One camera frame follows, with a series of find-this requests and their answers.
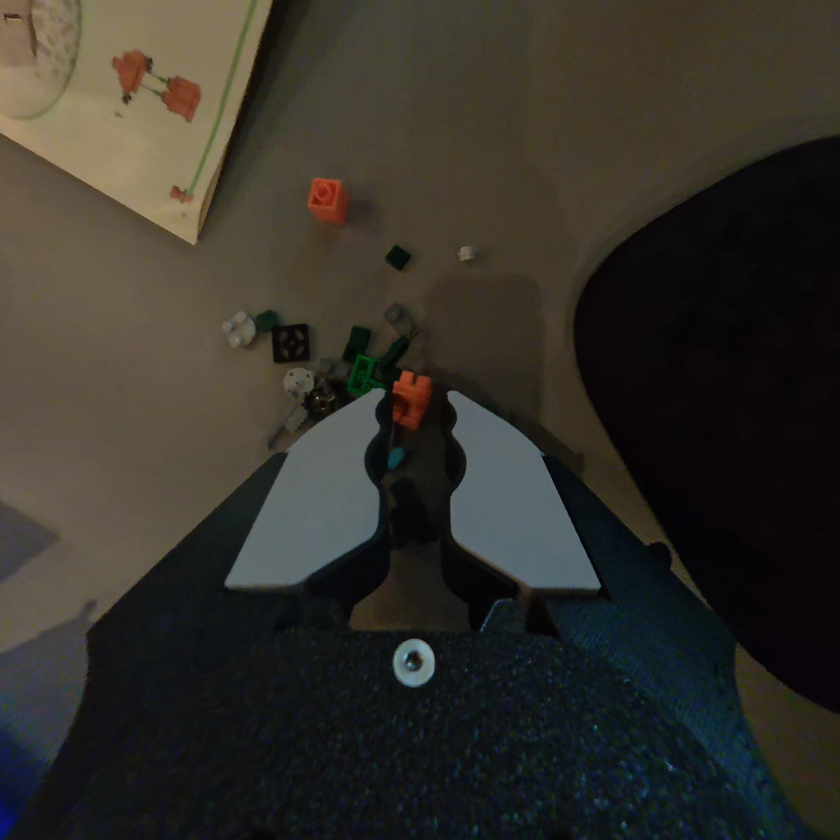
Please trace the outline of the white instruction booklet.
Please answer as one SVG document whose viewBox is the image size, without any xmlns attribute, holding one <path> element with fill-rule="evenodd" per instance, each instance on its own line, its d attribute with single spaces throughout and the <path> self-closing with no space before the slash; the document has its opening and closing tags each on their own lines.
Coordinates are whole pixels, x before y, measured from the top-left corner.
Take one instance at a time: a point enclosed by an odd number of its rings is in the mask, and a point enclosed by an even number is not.
<svg viewBox="0 0 840 840">
<path fill-rule="evenodd" d="M 195 245 L 271 1 L 2 1 L 2 135 Z"/>
</svg>

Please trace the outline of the pile of toy bricks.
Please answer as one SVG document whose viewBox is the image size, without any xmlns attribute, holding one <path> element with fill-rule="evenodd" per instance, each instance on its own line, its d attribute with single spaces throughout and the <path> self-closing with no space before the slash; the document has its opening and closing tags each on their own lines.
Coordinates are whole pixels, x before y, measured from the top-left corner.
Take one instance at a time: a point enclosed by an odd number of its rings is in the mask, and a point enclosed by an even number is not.
<svg viewBox="0 0 840 840">
<path fill-rule="evenodd" d="M 414 320 L 415 331 L 405 333 L 395 332 L 385 322 L 394 332 L 394 340 L 380 355 L 371 353 L 372 330 L 355 325 L 339 357 L 318 361 L 312 356 L 312 336 L 306 323 L 282 323 L 274 310 L 258 314 L 237 311 L 223 321 L 220 329 L 232 349 L 247 349 L 267 337 L 272 360 L 285 370 L 278 418 L 266 438 L 266 449 L 275 450 L 348 401 L 377 390 L 390 391 L 403 371 L 400 364 L 404 357 L 423 334 L 419 321 Z"/>
</svg>

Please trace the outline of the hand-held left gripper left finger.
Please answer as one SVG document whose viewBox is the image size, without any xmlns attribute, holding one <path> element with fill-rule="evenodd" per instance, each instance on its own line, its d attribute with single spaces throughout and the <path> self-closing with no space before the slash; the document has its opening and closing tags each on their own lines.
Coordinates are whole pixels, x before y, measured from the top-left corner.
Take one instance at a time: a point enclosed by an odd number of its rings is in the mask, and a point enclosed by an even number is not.
<svg viewBox="0 0 840 840">
<path fill-rule="evenodd" d="M 227 574 L 228 590 L 296 590 L 373 539 L 382 494 L 368 454 L 389 410 L 388 393 L 374 389 L 290 446 Z"/>
</svg>

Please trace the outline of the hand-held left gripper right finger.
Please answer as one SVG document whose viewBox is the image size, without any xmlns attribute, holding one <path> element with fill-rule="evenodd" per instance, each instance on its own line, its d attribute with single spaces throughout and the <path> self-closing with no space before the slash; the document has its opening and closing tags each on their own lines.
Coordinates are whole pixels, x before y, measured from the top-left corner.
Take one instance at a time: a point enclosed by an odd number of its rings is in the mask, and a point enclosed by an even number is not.
<svg viewBox="0 0 840 840">
<path fill-rule="evenodd" d="M 448 391 L 445 408 L 456 549 L 529 595 L 597 595 L 599 575 L 539 446 L 461 392 Z"/>
</svg>

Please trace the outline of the orange toy brick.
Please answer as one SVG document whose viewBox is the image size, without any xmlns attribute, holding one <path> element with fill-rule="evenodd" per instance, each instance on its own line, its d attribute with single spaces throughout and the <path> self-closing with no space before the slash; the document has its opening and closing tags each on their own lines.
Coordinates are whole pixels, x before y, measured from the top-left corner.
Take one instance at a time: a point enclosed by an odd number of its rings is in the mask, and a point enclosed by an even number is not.
<svg viewBox="0 0 840 840">
<path fill-rule="evenodd" d="M 433 395 L 429 376 L 403 370 L 392 386 L 392 420 L 411 432 L 422 425 Z"/>
</svg>

